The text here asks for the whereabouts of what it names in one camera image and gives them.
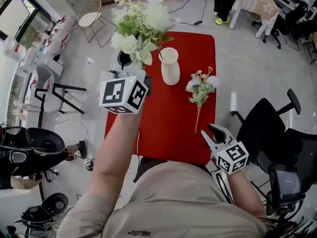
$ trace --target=white table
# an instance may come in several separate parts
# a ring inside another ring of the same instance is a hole
[[[266,35],[271,33],[271,29],[279,13],[279,8],[273,0],[236,0],[232,9],[235,13],[229,25],[230,29],[234,28],[242,9],[254,12],[261,16],[262,26],[256,33],[257,38],[259,38],[264,31]]]

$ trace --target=floor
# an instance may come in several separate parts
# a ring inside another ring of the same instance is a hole
[[[186,0],[164,0],[169,10],[181,7]],[[188,4],[177,12],[172,13],[172,18],[180,22],[193,24],[201,20],[205,0],[190,0]],[[102,15],[111,19],[111,8],[108,5],[102,8]],[[275,40],[267,38],[266,44],[255,38],[257,29],[251,22],[257,19],[253,14],[246,11],[240,13],[235,28],[230,30],[227,25],[218,26],[215,24],[213,15],[213,0],[207,0],[207,6],[203,24],[189,26],[176,23],[173,31],[195,32],[213,35],[216,46],[217,76],[220,79],[220,86],[217,89],[216,123],[228,127],[234,135],[237,135],[240,123],[237,117],[231,117],[230,100],[231,92],[237,93],[237,109],[242,116],[246,116],[252,107],[261,99],[267,98],[277,109],[288,104],[289,99],[286,92],[292,88],[296,93],[301,106],[302,113],[298,116],[295,112],[283,115],[283,121],[287,127],[299,131],[316,134],[317,126],[317,99],[314,82],[317,84],[317,67],[309,63],[303,48],[295,51],[285,45],[283,39],[282,49],[278,50]],[[113,26],[107,24],[98,37],[105,43],[114,31]],[[100,82],[106,79],[106,72],[110,69],[110,58],[113,49],[108,43],[102,49],[99,48],[96,40],[87,43],[81,29],[76,29],[67,43],[64,50],[64,57],[67,66],[62,75],[62,83],[86,87],[86,93],[71,92],[67,98],[76,103],[84,115],[67,109],[67,114],[45,114],[44,125],[46,129],[57,132],[66,144],[74,144],[86,138],[90,142],[90,153],[94,156],[99,149],[105,132],[107,113],[98,105]],[[306,51],[308,59],[312,56]],[[138,160],[133,156],[127,173],[124,186],[121,192],[121,199],[124,203],[134,191],[132,182]],[[56,167],[59,176],[53,178],[53,182],[44,183],[45,197],[52,193],[65,193],[70,203],[76,203],[76,195],[85,193],[91,172],[85,169],[84,162],[77,159],[73,162],[62,162]],[[215,167],[208,164],[210,171]],[[256,184],[262,184],[268,180],[268,176],[258,167],[249,165],[243,169],[249,180]],[[267,193],[269,185],[263,187]],[[312,216],[317,211],[317,203],[313,202],[313,196],[317,193],[317,187],[313,186],[307,193],[304,207],[299,216],[305,213]]]

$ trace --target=desk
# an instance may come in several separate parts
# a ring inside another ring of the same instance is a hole
[[[211,151],[200,131],[207,128],[207,123],[214,123],[216,93],[210,93],[204,103],[195,133],[197,106],[188,100],[191,94],[185,88],[191,74],[197,70],[206,73],[210,66],[213,68],[212,75],[215,75],[214,39],[211,35],[194,33],[168,32],[167,35],[174,40],[164,42],[163,48],[177,49],[180,80],[173,86],[165,84],[159,53],[152,52],[153,63],[146,66],[146,72],[152,77],[152,95],[144,102],[139,153],[150,158],[206,165]],[[106,134],[114,119],[115,115],[108,113]],[[133,153],[137,153],[136,144]]]
[[[236,0],[232,9],[235,13],[229,25],[230,29],[233,29],[242,9],[261,16],[262,26],[256,34],[257,38],[259,38],[264,31],[266,35],[271,33],[279,12],[279,8],[273,0]]]

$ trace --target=red table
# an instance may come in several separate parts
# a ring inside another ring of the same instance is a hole
[[[188,100],[192,94],[186,92],[185,88],[191,74],[197,70],[207,73],[210,66],[213,68],[212,75],[215,75],[214,38],[211,35],[183,32],[168,32],[168,36],[174,37],[174,40],[165,42],[163,48],[177,49],[180,80],[176,85],[166,85],[161,75],[159,53],[152,52],[153,63],[146,66],[146,72],[152,77],[152,95],[146,97],[144,103],[139,153],[151,158],[206,165],[211,152],[200,131],[207,128],[207,123],[214,123],[216,93],[210,93],[203,104],[195,133],[197,106]],[[108,113],[106,133],[115,116]],[[137,153],[136,143],[133,153]]]

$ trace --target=metal chair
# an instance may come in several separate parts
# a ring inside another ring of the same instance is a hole
[[[100,44],[96,34],[106,26],[106,24],[102,20],[100,20],[100,18],[103,18],[104,20],[108,21],[111,25],[115,26],[115,31],[117,30],[117,26],[113,24],[111,21],[102,17],[100,13],[100,9],[101,9],[101,0],[85,0],[79,10],[78,25],[84,29],[84,33],[88,43],[91,43],[92,39],[95,37],[99,46],[102,48],[111,40],[111,38],[109,38],[105,44],[103,45]],[[94,23],[96,23],[97,20],[100,21],[103,24],[103,26],[97,32],[94,32],[92,26]],[[93,36],[91,37],[91,39],[88,39],[86,31],[85,31],[85,29],[88,27],[90,27],[91,31],[93,32]]]
[[[51,70],[48,66],[43,64],[43,66],[37,67],[38,73],[38,84],[35,90],[34,96],[39,99],[40,101],[44,102],[44,112],[52,113],[52,112],[60,112],[64,114],[64,111],[61,110],[63,103],[68,104],[73,109],[77,110],[78,112],[84,114],[80,108],[76,107],[74,104],[69,102],[64,98],[65,93],[67,93],[66,89],[71,90],[78,90],[78,91],[86,91],[86,88],[69,86],[69,85],[61,85],[60,84],[60,77],[57,73]],[[44,88],[46,81],[52,78],[53,85],[50,89]],[[45,94],[43,97],[38,95],[38,92],[44,92]]]

